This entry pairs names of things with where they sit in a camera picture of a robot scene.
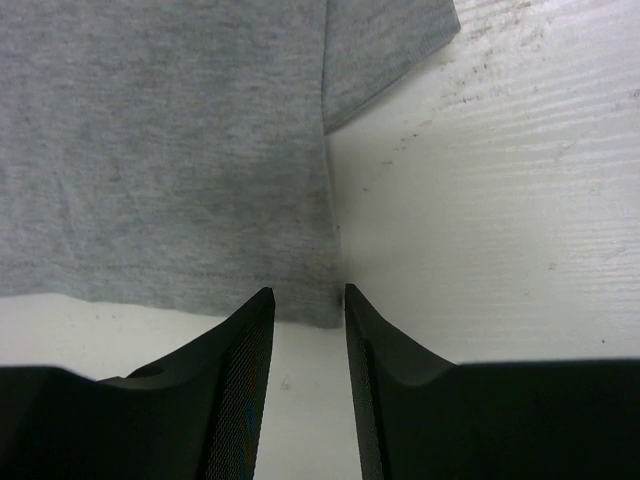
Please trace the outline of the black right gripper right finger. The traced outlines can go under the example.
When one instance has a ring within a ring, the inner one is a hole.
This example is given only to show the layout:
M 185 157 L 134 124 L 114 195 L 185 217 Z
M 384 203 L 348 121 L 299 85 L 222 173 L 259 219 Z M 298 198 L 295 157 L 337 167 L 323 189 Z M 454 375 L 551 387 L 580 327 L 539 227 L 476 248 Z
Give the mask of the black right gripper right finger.
M 635 479 L 633 359 L 455 364 L 345 288 L 366 479 Z

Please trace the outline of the grey tank top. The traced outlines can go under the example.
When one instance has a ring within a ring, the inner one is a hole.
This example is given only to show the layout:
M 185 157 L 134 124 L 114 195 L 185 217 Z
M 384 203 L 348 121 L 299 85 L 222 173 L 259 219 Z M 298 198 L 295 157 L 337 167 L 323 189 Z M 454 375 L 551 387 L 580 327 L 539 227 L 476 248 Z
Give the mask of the grey tank top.
M 450 1 L 5 1 L 1 293 L 341 324 L 326 136 Z

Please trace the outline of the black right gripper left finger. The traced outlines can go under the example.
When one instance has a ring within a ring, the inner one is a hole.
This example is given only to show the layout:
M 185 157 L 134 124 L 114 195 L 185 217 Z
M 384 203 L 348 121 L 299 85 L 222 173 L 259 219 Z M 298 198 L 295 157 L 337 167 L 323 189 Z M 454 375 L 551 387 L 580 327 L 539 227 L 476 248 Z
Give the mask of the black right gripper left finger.
M 259 290 L 218 326 L 125 377 L 1 371 L 5 479 L 249 479 L 275 299 Z

